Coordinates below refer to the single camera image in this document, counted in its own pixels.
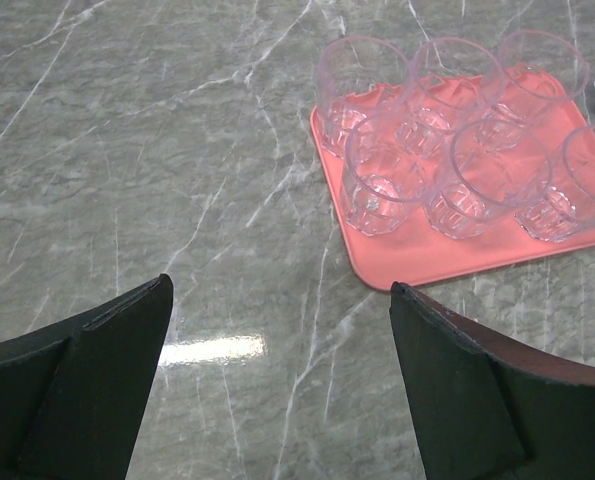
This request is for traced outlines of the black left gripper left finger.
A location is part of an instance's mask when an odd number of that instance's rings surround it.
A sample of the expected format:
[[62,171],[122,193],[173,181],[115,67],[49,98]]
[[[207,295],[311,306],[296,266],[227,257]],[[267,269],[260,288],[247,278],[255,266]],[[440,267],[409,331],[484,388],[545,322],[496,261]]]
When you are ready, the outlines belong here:
[[0,342],[0,479],[123,479],[173,308],[166,274]]

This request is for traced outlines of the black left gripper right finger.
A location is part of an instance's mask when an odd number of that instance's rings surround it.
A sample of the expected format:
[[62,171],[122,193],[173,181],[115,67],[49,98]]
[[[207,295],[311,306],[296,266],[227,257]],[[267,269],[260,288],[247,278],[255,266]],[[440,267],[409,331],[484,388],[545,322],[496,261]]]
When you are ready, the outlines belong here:
[[393,337],[429,479],[595,479],[595,367],[393,283]]

